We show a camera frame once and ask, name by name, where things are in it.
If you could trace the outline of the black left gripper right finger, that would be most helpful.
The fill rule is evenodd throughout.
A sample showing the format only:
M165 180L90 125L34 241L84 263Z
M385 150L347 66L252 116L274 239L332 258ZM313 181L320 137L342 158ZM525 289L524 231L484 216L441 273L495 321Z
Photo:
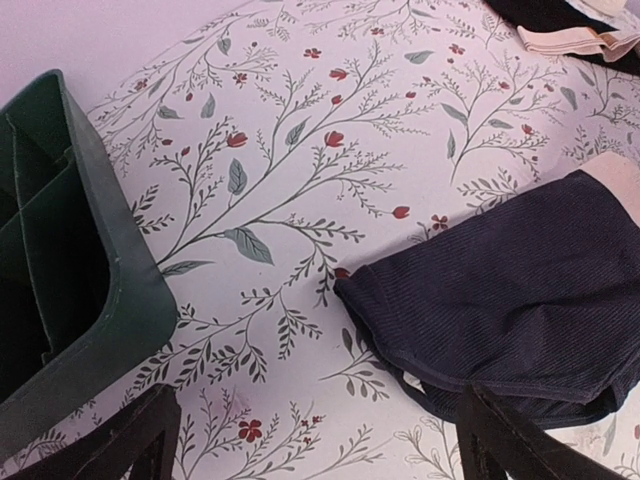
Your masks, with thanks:
M585 460L489 390L465 388L456 430L466 479L583 479Z

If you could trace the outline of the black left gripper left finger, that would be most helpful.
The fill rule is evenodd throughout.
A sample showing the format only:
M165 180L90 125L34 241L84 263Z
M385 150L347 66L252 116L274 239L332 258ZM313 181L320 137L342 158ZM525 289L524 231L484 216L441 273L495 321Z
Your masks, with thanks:
M13 479L170 479L181 407L156 384L73 444L13 474Z

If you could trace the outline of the navy blue underwear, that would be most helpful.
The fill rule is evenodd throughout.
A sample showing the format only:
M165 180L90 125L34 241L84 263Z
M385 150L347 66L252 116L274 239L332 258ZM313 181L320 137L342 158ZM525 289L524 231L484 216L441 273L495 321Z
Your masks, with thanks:
M481 385L545 429L639 381L639 168L606 152L335 282L405 393L453 421Z

